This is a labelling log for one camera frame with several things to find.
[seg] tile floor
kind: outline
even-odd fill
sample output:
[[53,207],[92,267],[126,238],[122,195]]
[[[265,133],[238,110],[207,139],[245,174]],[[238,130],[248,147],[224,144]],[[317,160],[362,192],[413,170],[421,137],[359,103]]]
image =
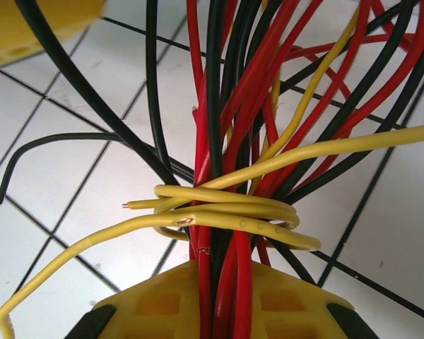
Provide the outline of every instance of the tile floor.
[[[199,4],[203,46],[207,3]],[[65,48],[113,110],[152,143],[144,86],[144,4],[109,0],[105,17]],[[355,6],[348,0],[325,1],[298,44],[336,39]],[[158,76],[165,135],[171,156],[191,167],[191,108],[196,102],[184,16],[184,1],[159,1]],[[321,35],[314,28],[318,25]],[[379,48],[362,48],[348,77],[351,88]],[[377,84],[390,77],[402,58],[398,51]],[[285,76],[301,65],[288,64]],[[355,134],[372,133],[395,98]],[[299,99],[297,92],[281,98],[280,127]],[[313,141],[336,110],[328,108],[307,141]],[[424,124],[424,97],[407,124]],[[28,141],[104,128],[47,55],[0,69],[0,183],[11,155]],[[63,141],[24,154],[0,206],[0,305],[77,239],[135,216],[120,204],[150,198],[156,184],[158,178],[139,157],[116,143]],[[299,254],[314,279],[348,299],[380,338],[424,338],[424,143],[374,152],[296,207],[301,230],[323,243],[320,252]],[[161,261],[169,245],[146,230],[85,252],[11,314],[18,338],[62,338],[97,301],[187,260],[187,245],[176,243]],[[277,253],[270,255],[274,267],[294,274]]]

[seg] insulated wire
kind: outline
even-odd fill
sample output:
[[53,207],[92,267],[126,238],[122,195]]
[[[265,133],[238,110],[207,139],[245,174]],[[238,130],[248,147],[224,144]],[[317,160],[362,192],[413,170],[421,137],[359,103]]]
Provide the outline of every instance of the insulated wire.
[[[155,215],[137,217],[121,222],[115,226],[108,227],[104,230],[100,230],[86,238],[83,238],[63,251],[0,308],[0,331],[4,339],[14,338],[14,330],[11,324],[11,319],[9,318],[9,313],[66,262],[96,244],[114,239],[123,234],[144,227],[159,227],[161,225],[168,225],[171,227],[188,227],[190,225],[222,227],[230,230],[244,230],[245,232],[250,232],[252,234],[259,234],[276,239],[285,244],[289,244],[296,249],[316,249],[319,246],[319,242],[316,239],[294,233],[286,228],[277,228],[277,226],[269,222],[261,221],[258,218],[228,215],[226,213],[188,213],[182,212],[182,209],[174,210],[174,208],[183,206],[185,203],[198,199],[198,194],[201,195],[201,192],[205,193],[204,189],[209,189],[206,190],[208,194],[210,194],[209,200],[213,200],[213,197],[216,197],[217,194],[220,196],[223,196],[223,194],[232,194],[230,192],[220,192],[215,190],[225,189],[229,186],[245,182],[258,177],[259,175],[277,170],[286,165],[307,158],[340,153],[362,152],[375,148],[393,147],[396,145],[405,145],[419,141],[424,141],[424,126],[411,127],[400,131],[382,132],[372,136],[325,141],[289,150],[288,152],[277,155],[265,162],[255,164],[211,180],[201,185],[201,187],[198,188],[198,191],[195,191],[195,188],[190,189],[179,186],[157,186],[155,188],[155,194],[159,196],[158,202],[149,201],[145,205],[147,208],[153,208],[155,206]],[[236,198],[244,197],[244,199],[256,198],[239,194],[234,194],[234,196]],[[207,200],[205,198],[206,196],[201,196],[200,199]],[[276,205],[281,203],[271,199],[265,199],[264,202],[265,201]]]
[[[384,12],[382,15],[377,16],[375,19],[373,19],[370,23],[367,24],[367,30],[366,35],[370,35],[372,32],[374,32],[376,29],[378,29],[381,25],[384,23],[390,21],[392,18],[396,17],[399,14],[399,11],[401,9],[401,5],[397,4],[392,6],[390,9],[388,9],[386,12]],[[348,46],[345,46],[343,48],[343,53],[347,51]],[[290,90],[292,87],[300,83],[301,81],[305,80],[308,76],[312,75],[314,71],[319,67],[320,63],[322,62],[323,58],[325,56],[321,56],[319,60],[316,62],[313,62],[309,64],[308,66],[304,67],[301,71],[298,71],[296,74],[291,76],[286,81],[281,82],[281,94],[286,92],[287,90]]]
[[149,120],[155,151],[160,161],[171,170],[170,157],[163,135],[157,85],[157,7],[158,0],[146,2],[146,92]]
[[[410,99],[413,97],[416,88],[418,87],[421,78],[424,75],[424,50],[421,54],[421,57],[411,72],[408,80],[399,94],[394,106],[389,111],[385,120],[380,124],[379,128],[375,133],[382,133],[388,131],[392,128],[392,126],[396,123],[397,119],[402,115],[406,106],[408,105]],[[348,171],[350,168],[358,164],[362,159],[369,155],[370,152],[366,151],[363,153],[356,153],[348,156],[345,160],[329,169],[320,177],[310,181],[306,185],[300,187],[297,190],[294,190],[288,197],[287,201],[291,201],[292,203],[299,201],[301,198],[310,194],[313,191],[316,191],[320,187],[328,184],[331,180],[337,178],[339,175]]]
[[[333,135],[342,127],[349,115],[356,108],[357,104],[365,93],[369,90],[375,80],[379,77],[384,67],[388,64],[389,60],[393,56],[401,38],[407,29],[408,22],[413,13],[413,7],[415,6],[414,0],[404,0],[401,2],[401,12],[396,21],[396,28],[393,34],[389,37],[389,40],[383,47],[379,56],[375,59],[371,65],[369,71],[365,74],[363,79],[356,86],[351,96],[346,100],[344,105],[339,109],[334,118],[330,121],[329,125],[324,129],[317,139],[318,142],[329,140]],[[315,159],[308,159],[294,169],[290,176],[276,189],[273,197],[276,200],[284,200],[286,196],[292,191],[294,186],[303,177],[306,171],[312,166]]]
[[36,0],[16,0],[16,4],[50,59],[52,59],[81,97],[130,148],[143,158],[166,184],[179,184],[171,171],[159,161],[157,156],[151,152],[145,143],[108,107],[105,101],[83,77],[69,58],[69,55],[60,45],[37,5]]
[[[22,145],[20,148],[18,148],[14,152],[14,154],[11,156],[10,160],[8,161],[8,164],[6,166],[6,169],[0,184],[0,205],[3,203],[5,199],[6,191],[9,187],[9,183],[11,181],[13,171],[16,168],[16,165],[19,159],[25,153],[41,145],[46,145],[48,143],[53,143],[55,141],[70,141],[70,140],[117,141],[117,142],[123,143],[126,147],[128,147],[128,145],[126,145],[124,141],[115,133],[96,133],[96,132],[53,134],[51,136],[44,136],[42,138],[26,143],[25,145]],[[146,146],[148,146],[148,148],[150,148],[151,151],[155,153],[155,148],[153,146],[149,144],[146,144]],[[186,182],[189,182],[190,184],[193,183],[193,170],[191,168],[188,168],[187,166],[185,166],[184,164],[182,164],[181,162],[173,158],[170,158],[170,163],[173,168],[174,174],[176,174],[178,177],[182,178]]]
[[[312,96],[314,95],[315,90],[319,85],[320,80],[323,78],[326,70],[329,68],[333,60],[339,55],[339,52],[343,49],[343,47],[347,43],[348,38],[351,36],[358,20],[358,13],[359,7],[353,14],[350,22],[347,24],[347,27],[341,34],[340,38],[336,41],[335,45],[331,48],[330,52],[325,56],[324,60],[317,68],[316,73],[314,73],[313,77],[308,83],[305,94],[302,96],[302,99],[298,104],[297,109],[295,110],[295,113],[289,125],[287,126],[283,134],[278,138],[278,140],[264,154],[261,154],[261,157],[259,158],[258,162],[262,162],[266,159],[269,159],[270,157],[273,157],[290,140],[295,130],[297,130],[298,126],[300,125],[300,122],[302,121],[303,115],[306,112],[308,104],[310,103]],[[252,185],[250,188],[251,194],[256,190],[258,183],[259,182],[257,180],[252,181]]]

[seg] white surface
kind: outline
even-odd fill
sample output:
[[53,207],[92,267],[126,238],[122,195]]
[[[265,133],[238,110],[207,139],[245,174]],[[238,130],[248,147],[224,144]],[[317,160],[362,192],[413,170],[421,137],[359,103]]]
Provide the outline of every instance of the white surface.
[[14,293],[46,236],[9,203],[0,206],[0,306]]
[[0,74],[0,159],[38,101],[38,96]]
[[[110,0],[106,15],[144,28],[144,4],[145,1]],[[159,1],[159,35],[172,35],[184,15],[183,5],[184,2],[181,5],[177,0]],[[207,1],[201,1],[199,8],[200,26],[203,28],[201,41],[205,47]],[[354,8],[355,3],[349,0],[324,1],[298,44],[307,47],[335,40],[338,30],[346,24]],[[330,16],[337,19],[328,20]],[[321,28],[321,34],[317,34],[317,27]],[[187,30],[183,29],[177,41],[188,43],[186,38]],[[159,43],[158,47],[160,53],[166,44]],[[356,61],[357,70],[348,77],[351,89],[379,48],[376,45],[362,48],[362,54]],[[380,76],[382,81],[390,76],[403,55],[403,52],[396,53],[393,64]],[[100,21],[91,28],[73,60],[112,109],[122,115],[144,82],[144,36]],[[39,56],[5,68],[5,71],[38,90],[44,90],[56,72],[50,63],[47,56]],[[303,64],[303,61],[291,63],[284,78]],[[170,154],[192,166],[195,138],[192,107],[197,102],[189,53],[171,47],[159,65],[158,82]],[[100,121],[64,78],[57,81],[49,95],[84,117]],[[0,159],[38,99],[19,84],[0,75]],[[281,98],[277,119],[280,129],[288,123],[299,100],[297,93],[286,93]],[[392,99],[387,100],[376,114],[384,116],[390,105]],[[316,139],[336,111],[333,107],[327,109],[306,142]],[[147,113],[144,90],[126,123],[144,141],[152,143]],[[424,100],[411,125],[423,123]],[[376,123],[364,121],[353,135],[372,133],[376,128]],[[44,102],[16,147],[51,133],[75,131],[94,130],[68,112]],[[103,145],[101,141],[64,141],[30,151],[16,167],[8,191],[10,196],[47,228],[53,229]],[[296,204],[301,218],[298,232],[320,238],[324,253],[333,253],[382,154],[383,151],[372,153],[351,171]],[[0,179],[3,172],[4,165],[0,168]],[[122,210],[121,204],[128,200],[152,198],[153,187],[159,183],[160,180],[137,155],[113,143],[76,197],[56,236],[67,244],[73,244],[91,232],[139,215]],[[0,304],[16,288],[46,236],[8,203],[0,207]],[[125,288],[151,275],[168,243],[169,239],[162,238],[153,230],[138,230],[88,250],[84,258],[120,288]],[[36,270],[59,251],[57,245],[50,244]],[[270,256],[275,268],[292,273],[280,256],[272,251]],[[187,244],[178,243],[163,270],[187,258]],[[325,262],[309,253],[301,253],[299,258],[315,279],[321,275]],[[396,150],[342,257],[338,259],[424,308],[424,143]],[[344,273],[333,270],[326,289],[349,299],[381,339],[424,338],[424,319]],[[48,332],[53,328],[50,326],[57,326],[54,338],[61,338],[81,314],[91,308],[90,302],[110,293],[108,287],[79,262],[73,261],[12,314],[17,338],[52,338],[53,335]]]

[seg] wire bundle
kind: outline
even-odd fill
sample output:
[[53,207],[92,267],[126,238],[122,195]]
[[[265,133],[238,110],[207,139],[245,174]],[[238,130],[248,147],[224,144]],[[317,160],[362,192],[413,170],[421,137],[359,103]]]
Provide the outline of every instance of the wire bundle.
[[[237,0],[211,0],[207,57],[203,67],[196,0],[187,0],[198,105],[194,112],[197,125],[194,188],[183,188],[176,186],[158,106],[157,1],[148,1],[146,9],[146,69],[155,143],[153,152],[116,117],[81,75],[57,42],[36,1],[16,0],[54,63],[116,132],[104,138],[122,140],[134,149],[155,170],[165,186],[155,188],[157,199],[131,201],[124,205],[130,209],[154,208],[154,215],[127,220],[79,241],[10,298],[0,309],[0,329],[5,338],[13,338],[9,312],[56,269],[95,244],[142,227],[154,227],[162,235],[190,241],[190,257],[199,265],[201,339],[251,337],[251,254],[254,248],[257,248],[261,262],[270,265],[266,247],[275,247],[303,280],[314,284],[291,249],[317,249],[319,242],[293,231],[299,224],[299,217],[292,205],[355,166],[375,148],[424,141],[424,126],[390,131],[407,108],[424,75],[424,0],[402,0],[387,11],[380,0],[361,0],[336,42],[306,48],[295,45],[322,2],[311,0],[293,28],[286,31],[299,0],[248,0],[240,3]],[[416,31],[407,33],[408,22],[418,2],[420,11]],[[376,18],[368,22],[371,11]],[[396,23],[393,24],[391,20],[395,17]],[[385,33],[372,35],[379,27],[383,27]],[[223,51],[226,42],[228,47]],[[386,42],[382,51],[351,90],[344,80],[358,50],[364,44],[380,42]],[[406,52],[403,62],[376,94],[361,104],[398,48]],[[225,63],[221,75],[223,52]],[[345,56],[335,71],[330,65],[342,53]],[[282,65],[300,57],[311,63],[286,81],[280,81]],[[331,83],[311,113],[306,115],[324,75],[330,77]],[[278,134],[280,126],[275,120],[278,96],[309,76],[312,77],[292,120],[289,125],[282,126],[283,132]],[[406,78],[401,94],[375,134],[351,137],[353,128],[377,109]],[[316,143],[300,147],[338,91],[346,99],[343,106]],[[265,126],[265,136],[261,134],[262,126]],[[100,138],[90,135],[75,137]],[[342,153],[352,154],[333,166],[336,156]],[[321,156],[327,157],[305,178]],[[167,226],[182,227],[184,231],[174,231]]]

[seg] yellow plastic base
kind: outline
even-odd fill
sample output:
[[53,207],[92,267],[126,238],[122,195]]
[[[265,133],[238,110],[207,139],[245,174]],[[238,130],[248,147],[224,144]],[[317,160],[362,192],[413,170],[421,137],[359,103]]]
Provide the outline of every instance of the yellow plastic base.
[[[60,40],[85,29],[100,16],[105,0],[38,0]],[[14,0],[0,0],[0,66],[42,51]]]
[[[253,339],[345,339],[326,308],[344,299],[259,263],[253,264]],[[100,339],[199,338],[198,268],[184,263],[117,295],[116,313]]]

